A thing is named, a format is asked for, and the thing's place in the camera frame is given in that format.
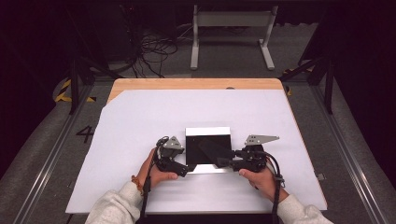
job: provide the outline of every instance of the person's left hand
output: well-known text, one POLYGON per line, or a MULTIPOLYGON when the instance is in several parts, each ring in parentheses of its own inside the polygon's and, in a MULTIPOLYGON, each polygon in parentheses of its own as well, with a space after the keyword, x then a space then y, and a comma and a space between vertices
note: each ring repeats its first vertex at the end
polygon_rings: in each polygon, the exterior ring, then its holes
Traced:
MULTIPOLYGON (((149 165, 151 163, 151 158, 154 155, 154 149, 152 149, 148 155, 148 158, 143 162, 142 167, 140 167, 139 174, 137 174, 137 178, 139 179, 140 185, 144 186, 146 181, 146 176, 149 171, 149 165)), ((161 181, 164 180, 176 180, 178 175, 170 172, 162 172, 158 169, 156 165, 151 168, 150 172, 151 176, 151 188, 157 186, 161 181)))

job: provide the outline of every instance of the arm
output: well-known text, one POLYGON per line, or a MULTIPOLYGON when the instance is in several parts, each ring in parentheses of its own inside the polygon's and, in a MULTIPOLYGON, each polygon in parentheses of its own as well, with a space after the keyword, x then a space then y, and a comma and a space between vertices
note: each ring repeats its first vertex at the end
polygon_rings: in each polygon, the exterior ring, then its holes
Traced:
MULTIPOLYGON (((138 185, 144 186, 149 171, 152 149, 137 175, 138 185)), ((161 181, 177 179, 177 174, 161 172, 156 165, 151 169, 151 188, 161 181)), ((86 223, 136 223, 142 208, 142 192, 136 183, 127 182, 120 191, 110 190, 93 206, 86 223)))
MULTIPOLYGON (((239 174, 246 178, 253 188, 258 189, 264 198, 274 202, 276 182, 274 175, 268 168, 261 170, 259 173, 241 169, 239 174)), ((303 206, 294 195, 289 195, 282 188, 279 192, 277 214, 285 224, 331 223, 314 205, 303 206)))

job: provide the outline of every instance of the table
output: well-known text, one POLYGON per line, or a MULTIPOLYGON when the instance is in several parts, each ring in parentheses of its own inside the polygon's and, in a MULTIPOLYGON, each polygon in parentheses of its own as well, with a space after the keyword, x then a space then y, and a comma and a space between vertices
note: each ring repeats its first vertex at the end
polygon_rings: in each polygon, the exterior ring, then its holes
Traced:
MULTIPOLYGON (((231 127, 233 149, 243 147, 250 132, 278 134, 280 139, 264 148, 278 160, 286 190, 302 203, 327 209, 279 80, 154 78, 115 81, 66 213, 89 213, 102 194, 119 189, 160 137, 175 135, 184 145, 184 128, 223 125, 231 127)), ((261 214, 271 209, 246 179, 226 173, 161 183, 148 196, 147 214, 261 214)))

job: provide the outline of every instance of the wooden table edge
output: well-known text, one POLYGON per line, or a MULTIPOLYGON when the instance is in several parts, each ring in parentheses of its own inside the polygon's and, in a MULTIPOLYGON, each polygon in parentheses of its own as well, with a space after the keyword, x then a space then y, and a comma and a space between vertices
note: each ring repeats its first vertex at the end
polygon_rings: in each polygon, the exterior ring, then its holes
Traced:
POLYGON ((119 78, 107 103, 126 90, 283 90, 277 78, 119 78))

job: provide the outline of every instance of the number 4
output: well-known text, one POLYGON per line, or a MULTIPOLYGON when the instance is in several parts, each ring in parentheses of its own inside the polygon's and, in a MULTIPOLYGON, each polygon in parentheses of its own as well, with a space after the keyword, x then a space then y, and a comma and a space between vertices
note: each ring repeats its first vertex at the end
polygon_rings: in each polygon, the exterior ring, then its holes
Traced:
POLYGON ((78 133, 76 133, 76 135, 83 135, 85 136, 85 140, 84 143, 88 142, 88 138, 90 137, 90 135, 93 135, 93 133, 91 133, 92 127, 90 125, 88 125, 87 127, 85 127, 83 130, 79 131, 78 133))

